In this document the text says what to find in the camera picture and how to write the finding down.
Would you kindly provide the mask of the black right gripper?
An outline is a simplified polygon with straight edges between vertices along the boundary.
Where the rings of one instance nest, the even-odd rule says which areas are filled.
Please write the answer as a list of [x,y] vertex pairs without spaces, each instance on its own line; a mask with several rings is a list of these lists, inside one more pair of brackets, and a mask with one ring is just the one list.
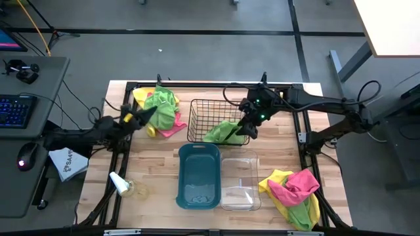
[[250,138],[257,138],[258,130],[256,127],[261,126],[262,122],[267,120],[268,115],[264,113],[264,110],[255,105],[253,102],[244,98],[239,105],[239,110],[244,113],[239,123],[232,123],[232,130],[230,131],[229,139],[244,139],[245,136],[238,134],[241,126],[244,126],[244,132]]

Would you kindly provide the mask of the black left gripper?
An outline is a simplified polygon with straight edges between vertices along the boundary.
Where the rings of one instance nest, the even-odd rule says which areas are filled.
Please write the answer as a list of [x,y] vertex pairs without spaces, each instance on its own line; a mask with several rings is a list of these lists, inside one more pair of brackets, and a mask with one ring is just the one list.
[[142,109],[139,111],[138,116],[137,111],[129,104],[122,105],[119,124],[124,130],[140,130],[143,126],[146,126],[149,123],[150,118],[154,115],[156,110],[156,106],[149,109]]

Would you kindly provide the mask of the green microfiber towel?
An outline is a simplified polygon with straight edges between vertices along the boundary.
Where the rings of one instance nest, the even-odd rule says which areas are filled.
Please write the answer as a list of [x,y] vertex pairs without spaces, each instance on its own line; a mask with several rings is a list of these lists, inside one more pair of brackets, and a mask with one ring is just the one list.
[[157,85],[144,102],[144,109],[154,107],[156,110],[149,123],[158,130],[171,130],[175,123],[175,113],[179,110],[173,91]]
[[288,206],[287,210],[289,222],[299,231],[311,231],[317,222],[317,212],[311,197],[296,206]]
[[233,122],[222,121],[219,125],[213,127],[210,131],[206,133],[206,135],[203,137],[203,141],[216,144],[244,144],[244,142],[246,141],[246,137],[244,139],[228,138],[228,135],[232,130],[232,123]]

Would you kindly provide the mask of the pink microfiber towel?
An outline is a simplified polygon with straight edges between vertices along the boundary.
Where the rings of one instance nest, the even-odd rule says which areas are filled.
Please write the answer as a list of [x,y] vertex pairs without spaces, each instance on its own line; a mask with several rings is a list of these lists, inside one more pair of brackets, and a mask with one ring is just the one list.
[[186,128],[188,125],[187,123],[180,120],[181,113],[175,113],[175,122],[173,124],[172,129],[170,130],[158,130],[158,132],[165,138],[169,138],[170,136],[176,134],[177,132],[181,131],[182,129]]
[[268,180],[268,186],[273,196],[282,205],[285,207],[294,207],[301,204],[313,194],[320,187],[320,184],[311,171],[304,169],[288,175],[282,184]]

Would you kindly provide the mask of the clear plastic bin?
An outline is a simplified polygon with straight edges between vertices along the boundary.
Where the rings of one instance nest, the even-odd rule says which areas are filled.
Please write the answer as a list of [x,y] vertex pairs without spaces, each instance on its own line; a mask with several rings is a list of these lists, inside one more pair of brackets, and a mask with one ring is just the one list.
[[248,149],[224,149],[221,156],[221,199],[224,210],[258,210],[258,155]]

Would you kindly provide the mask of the teal plastic basket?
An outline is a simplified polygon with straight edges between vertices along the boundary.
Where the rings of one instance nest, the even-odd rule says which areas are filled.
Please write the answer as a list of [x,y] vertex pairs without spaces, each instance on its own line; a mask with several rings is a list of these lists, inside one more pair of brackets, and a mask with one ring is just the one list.
[[185,144],[179,151],[176,203],[188,210],[215,208],[221,200],[221,152],[209,143]]

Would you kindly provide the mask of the clear spray bottle white nozzle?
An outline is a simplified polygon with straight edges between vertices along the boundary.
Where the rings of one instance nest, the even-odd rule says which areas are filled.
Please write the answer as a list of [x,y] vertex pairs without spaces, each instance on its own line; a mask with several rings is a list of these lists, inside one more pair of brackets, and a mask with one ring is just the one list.
[[132,179],[123,179],[115,172],[111,172],[109,177],[111,178],[111,181],[114,183],[115,188],[121,197],[131,197],[145,200],[150,195],[148,186],[141,182],[136,182]]

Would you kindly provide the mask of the black tripod stand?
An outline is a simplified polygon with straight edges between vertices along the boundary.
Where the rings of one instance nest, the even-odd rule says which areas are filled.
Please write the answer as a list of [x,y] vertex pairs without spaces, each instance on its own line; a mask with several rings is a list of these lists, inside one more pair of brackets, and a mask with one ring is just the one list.
[[39,12],[37,7],[30,1],[26,0],[28,5],[36,12],[36,14],[44,21],[44,23],[47,25],[47,27],[51,31],[51,38],[49,39],[49,42],[47,44],[48,49],[51,50],[53,46],[63,37],[69,36],[69,37],[81,37],[78,33],[70,33],[66,31],[58,31],[54,26],[52,26],[45,17]]

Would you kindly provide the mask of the black computer mouse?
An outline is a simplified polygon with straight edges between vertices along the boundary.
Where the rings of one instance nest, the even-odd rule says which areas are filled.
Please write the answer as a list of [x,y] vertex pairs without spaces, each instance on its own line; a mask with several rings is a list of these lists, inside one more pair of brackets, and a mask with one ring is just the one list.
[[16,160],[17,167],[20,171],[28,171],[34,167],[38,147],[39,144],[29,142],[20,148]]

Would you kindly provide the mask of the grey table leg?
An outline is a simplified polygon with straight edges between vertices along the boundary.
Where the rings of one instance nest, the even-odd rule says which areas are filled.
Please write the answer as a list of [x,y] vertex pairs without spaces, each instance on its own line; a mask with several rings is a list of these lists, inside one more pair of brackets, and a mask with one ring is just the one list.
[[331,60],[335,70],[336,78],[340,84],[344,84],[354,74],[354,72],[371,57],[371,55],[372,51],[370,49],[369,43],[365,42],[349,59],[349,61],[342,65],[339,60],[337,51],[330,50],[329,59]]

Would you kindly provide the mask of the black backlit keyboard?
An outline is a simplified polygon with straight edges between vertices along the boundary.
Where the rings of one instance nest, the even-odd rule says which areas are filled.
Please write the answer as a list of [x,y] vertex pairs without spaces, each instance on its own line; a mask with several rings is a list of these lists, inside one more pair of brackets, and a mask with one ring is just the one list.
[[35,96],[0,94],[0,128],[25,129],[36,103]]

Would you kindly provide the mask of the grey side desk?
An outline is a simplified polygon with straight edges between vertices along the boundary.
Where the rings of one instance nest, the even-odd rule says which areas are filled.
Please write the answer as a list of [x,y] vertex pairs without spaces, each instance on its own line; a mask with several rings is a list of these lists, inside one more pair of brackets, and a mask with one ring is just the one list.
[[[6,56],[5,60],[21,60],[40,67],[38,78],[32,84],[19,81],[15,74],[6,75],[0,69],[0,117],[2,100],[33,96],[30,118],[22,122],[26,128],[0,125],[0,218],[22,218],[32,204],[35,190],[47,160],[48,151],[43,147],[44,135],[51,127],[50,112],[58,95],[70,59],[66,57]],[[27,144],[35,146],[32,168],[18,169],[20,150]]]

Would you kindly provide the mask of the computer monitor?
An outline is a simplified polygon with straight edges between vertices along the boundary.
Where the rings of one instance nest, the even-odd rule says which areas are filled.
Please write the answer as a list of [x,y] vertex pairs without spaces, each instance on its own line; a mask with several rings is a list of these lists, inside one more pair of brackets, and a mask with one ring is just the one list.
[[0,26],[0,51],[27,52],[28,49],[11,32]]

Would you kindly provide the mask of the white table top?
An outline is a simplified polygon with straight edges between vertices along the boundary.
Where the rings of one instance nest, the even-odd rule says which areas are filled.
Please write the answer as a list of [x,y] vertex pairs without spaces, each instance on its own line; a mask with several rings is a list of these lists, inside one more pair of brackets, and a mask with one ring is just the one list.
[[353,0],[375,57],[420,58],[420,0]]

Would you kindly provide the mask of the black aluminium table frame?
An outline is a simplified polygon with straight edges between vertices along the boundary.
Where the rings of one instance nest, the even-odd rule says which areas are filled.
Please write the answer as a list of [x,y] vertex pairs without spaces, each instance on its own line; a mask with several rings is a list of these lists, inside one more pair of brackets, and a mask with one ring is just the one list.
[[[155,81],[110,81],[106,99],[113,105],[126,103],[123,101],[126,88],[133,86],[151,87]],[[194,99],[224,100],[222,89],[224,83],[216,81],[164,81],[164,87],[169,87],[180,99],[181,120],[187,122],[190,111],[190,102]],[[326,113],[307,111],[294,118],[292,113],[277,113],[270,121],[264,122],[258,128],[256,140],[242,146],[251,149],[258,155],[258,174],[262,180],[272,173],[274,169],[292,170],[302,169],[298,154],[297,133],[309,130],[321,131],[329,127]],[[212,210],[185,210],[180,208],[175,197],[178,192],[179,174],[179,148],[187,143],[186,128],[170,137],[149,138],[144,131],[136,131],[131,138],[130,152],[127,159],[126,177],[147,185],[150,195],[141,200],[134,197],[116,199],[114,193],[108,208],[104,207],[105,217],[99,216],[94,226],[110,224],[121,229],[141,229],[157,232],[157,229],[168,231],[189,230],[209,234],[209,231],[247,231],[263,230],[292,230],[295,229],[287,223],[278,212],[274,203],[266,193],[261,197],[262,207],[255,211],[223,210],[217,206]],[[352,219],[348,207],[343,178],[337,164],[325,155],[317,158],[306,156],[308,165],[317,160],[320,174],[320,183],[325,199],[342,219],[344,223],[352,226]],[[94,210],[106,191],[110,167],[111,170],[120,169],[123,154],[112,160],[112,154],[104,150],[95,153],[89,161],[89,167],[83,183],[83,189],[77,206],[78,225],[86,220]]]

